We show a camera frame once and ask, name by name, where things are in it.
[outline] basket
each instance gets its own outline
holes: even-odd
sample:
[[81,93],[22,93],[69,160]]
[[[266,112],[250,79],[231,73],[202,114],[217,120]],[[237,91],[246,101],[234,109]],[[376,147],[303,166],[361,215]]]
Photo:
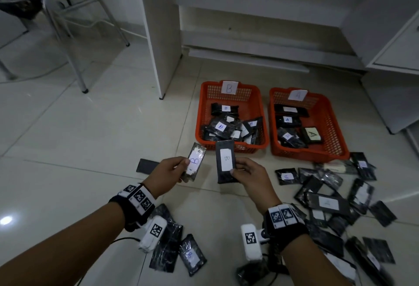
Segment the basket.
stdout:
[[[275,87],[269,92],[269,124],[272,154],[319,163],[330,162],[334,159],[349,159],[348,147],[346,146],[345,139],[343,138],[328,98],[321,94],[308,92],[301,102],[289,100],[290,92],[296,89],[295,87],[288,89]],[[323,138],[323,143],[310,144],[308,148],[301,149],[281,146],[276,133],[274,104],[306,108],[310,117],[300,117],[302,126],[316,126]]]
[[220,82],[204,82],[201,84],[199,96],[198,118],[196,120],[195,138],[208,150],[215,150],[215,141],[203,140],[202,125],[207,125],[212,119],[211,104],[239,105],[238,113],[241,120],[249,120],[259,116],[263,117],[263,129],[260,134],[260,145],[251,145],[242,141],[234,142],[234,152],[253,154],[258,149],[264,149],[269,144],[268,129],[259,88],[254,85],[238,83],[236,94],[222,94]]

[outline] person's right hand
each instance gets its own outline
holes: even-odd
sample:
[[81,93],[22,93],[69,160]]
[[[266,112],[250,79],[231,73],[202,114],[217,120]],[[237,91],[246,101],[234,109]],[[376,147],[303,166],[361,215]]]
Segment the person's right hand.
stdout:
[[282,203],[276,195],[268,173],[263,166],[249,158],[236,157],[236,167],[237,169],[230,171],[231,175],[244,186],[261,214]]

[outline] tile floor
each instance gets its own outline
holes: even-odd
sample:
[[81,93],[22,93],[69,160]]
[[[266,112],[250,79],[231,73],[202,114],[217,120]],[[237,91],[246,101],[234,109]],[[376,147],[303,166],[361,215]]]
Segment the tile floor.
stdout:
[[[145,175],[135,172],[140,158],[186,156],[195,141],[201,83],[228,79],[257,85],[265,105],[271,87],[305,88],[330,99],[349,149],[364,151],[377,167],[374,200],[383,200],[398,217],[383,228],[367,214],[347,235],[386,239],[396,265],[384,266],[396,284],[414,283],[419,161],[402,134],[388,134],[358,77],[319,68],[300,74],[185,56],[161,101],[146,40],[129,39],[128,48],[113,37],[77,38],[70,44],[90,89],[86,95],[47,31],[29,32],[0,50],[2,61],[20,77],[51,72],[11,84],[2,84],[0,77],[0,218],[13,217],[0,226],[0,265],[94,211],[133,178],[143,180]],[[298,186],[279,186],[274,170],[311,164],[272,156],[269,147],[251,158],[266,167],[280,199],[295,202]],[[344,176],[342,195],[348,194],[353,178]],[[177,185],[162,201],[184,225],[184,235],[192,233],[202,248],[208,259],[202,270],[190,278],[178,259],[173,274],[153,271],[148,268],[151,255],[128,241],[111,246],[82,285],[237,284],[235,269],[246,263],[240,225],[259,227],[262,218],[240,184],[217,184],[214,153],[207,153],[195,182]],[[280,276],[274,285],[292,281]],[[372,285],[362,270],[357,285]]]

